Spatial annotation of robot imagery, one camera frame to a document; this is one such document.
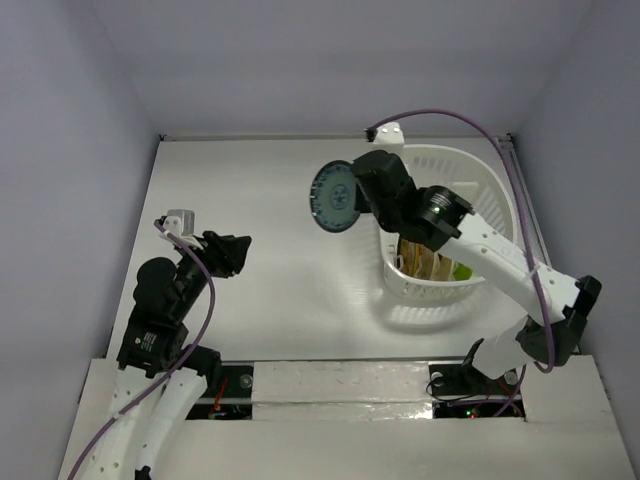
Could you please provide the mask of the teal blue patterned plate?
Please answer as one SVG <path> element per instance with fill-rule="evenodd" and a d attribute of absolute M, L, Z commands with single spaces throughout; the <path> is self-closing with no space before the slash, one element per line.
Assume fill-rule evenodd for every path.
<path fill-rule="evenodd" d="M 351 164 L 335 160 L 314 177 L 309 202 L 315 223 L 324 231 L 342 233 L 350 229 L 369 209 L 351 170 Z"/>

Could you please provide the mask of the yellow plate with brown rim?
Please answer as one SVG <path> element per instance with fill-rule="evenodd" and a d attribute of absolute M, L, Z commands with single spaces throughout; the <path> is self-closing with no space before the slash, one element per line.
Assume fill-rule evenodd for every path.
<path fill-rule="evenodd" d="M 399 270 L 415 277 L 421 269 L 423 252 L 423 245 L 400 238 L 397 248 Z"/>

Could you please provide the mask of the cream plate with black characters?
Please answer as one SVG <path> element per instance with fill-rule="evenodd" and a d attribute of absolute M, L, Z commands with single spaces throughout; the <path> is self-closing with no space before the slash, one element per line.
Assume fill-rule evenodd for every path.
<path fill-rule="evenodd" d="M 442 281 L 450 280 L 453 270 L 453 261 L 443 257 L 439 253 L 424 250 L 420 255 L 419 266 L 416 275 L 423 280 Z"/>

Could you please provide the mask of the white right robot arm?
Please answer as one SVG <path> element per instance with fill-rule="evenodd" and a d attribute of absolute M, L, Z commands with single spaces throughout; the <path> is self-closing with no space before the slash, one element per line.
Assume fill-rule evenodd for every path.
<path fill-rule="evenodd" d="M 364 201 L 386 232 L 421 244 L 482 276 L 526 312 L 502 333 L 476 341 L 460 368 L 462 384 L 482 392 L 531 362 L 565 365 L 587 325 L 602 285 L 536 262 L 444 186 L 416 187 L 401 159 L 383 150 L 351 165 Z"/>

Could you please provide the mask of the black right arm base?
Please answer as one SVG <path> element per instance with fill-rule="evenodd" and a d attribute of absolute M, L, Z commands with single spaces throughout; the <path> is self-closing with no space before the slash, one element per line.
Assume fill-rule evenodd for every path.
<path fill-rule="evenodd" d="M 426 393 L 436 400 L 466 400 L 483 393 L 481 387 L 472 384 L 461 373 L 459 364 L 430 364 L 428 372 L 429 380 L 426 385 Z"/>

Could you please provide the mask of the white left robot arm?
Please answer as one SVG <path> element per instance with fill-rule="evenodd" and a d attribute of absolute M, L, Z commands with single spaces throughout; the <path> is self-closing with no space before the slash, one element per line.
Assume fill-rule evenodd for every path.
<path fill-rule="evenodd" d="M 194 236 L 174 216 L 155 226 L 181 258 L 156 257 L 139 268 L 108 418 L 71 467 L 70 479 L 156 478 L 195 402 L 220 386 L 220 354 L 200 344 L 214 311 L 207 311 L 193 340 L 185 319 L 203 291 L 216 302 L 215 279 L 242 271 L 252 239 L 213 231 Z"/>

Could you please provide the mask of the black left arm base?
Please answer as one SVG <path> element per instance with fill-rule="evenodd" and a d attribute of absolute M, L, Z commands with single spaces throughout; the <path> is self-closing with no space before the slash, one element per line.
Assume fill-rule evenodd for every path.
<path fill-rule="evenodd" d="M 251 420 L 254 364 L 224 362 L 214 387 L 199 398 L 187 420 Z"/>

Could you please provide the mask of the white plastic dish rack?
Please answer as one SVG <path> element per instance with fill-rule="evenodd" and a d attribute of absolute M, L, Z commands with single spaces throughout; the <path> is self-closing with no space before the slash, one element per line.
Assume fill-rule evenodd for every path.
<path fill-rule="evenodd" d="M 418 187 L 445 186 L 469 201 L 494 230 L 512 242 L 518 240 L 514 202 L 492 168 L 476 156 L 447 146 L 418 144 L 402 148 L 407 171 Z M 399 270 L 399 236 L 380 232 L 383 280 L 396 296 L 412 301 L 444 301 L 462 297 L 486 280 L 472 273 L 469 278 L 447 281 L 417 279 Z"/>

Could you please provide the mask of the lime green plate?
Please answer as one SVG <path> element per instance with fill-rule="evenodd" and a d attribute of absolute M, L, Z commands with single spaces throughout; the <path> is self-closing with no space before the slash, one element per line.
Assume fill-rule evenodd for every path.
<path fill-rule="evenodd" d="M 473 276 L 473 270 L 463 264 L 457 264 L 453 270 L 452 278 L 455 281 L 466 281 Z"/>

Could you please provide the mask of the white foam front board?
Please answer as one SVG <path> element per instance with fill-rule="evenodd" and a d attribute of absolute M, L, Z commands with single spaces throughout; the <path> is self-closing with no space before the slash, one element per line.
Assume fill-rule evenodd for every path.
<path fill-rule="evenodd" d="M 425 362 L 259 362 L 245 420 L 191 420 L 203 369 L 167 377 L 92 363 L 64 479 L 630 479 L 594 361 L 530 373 L 514 416 L 502 390 L 440 418 Z"/>

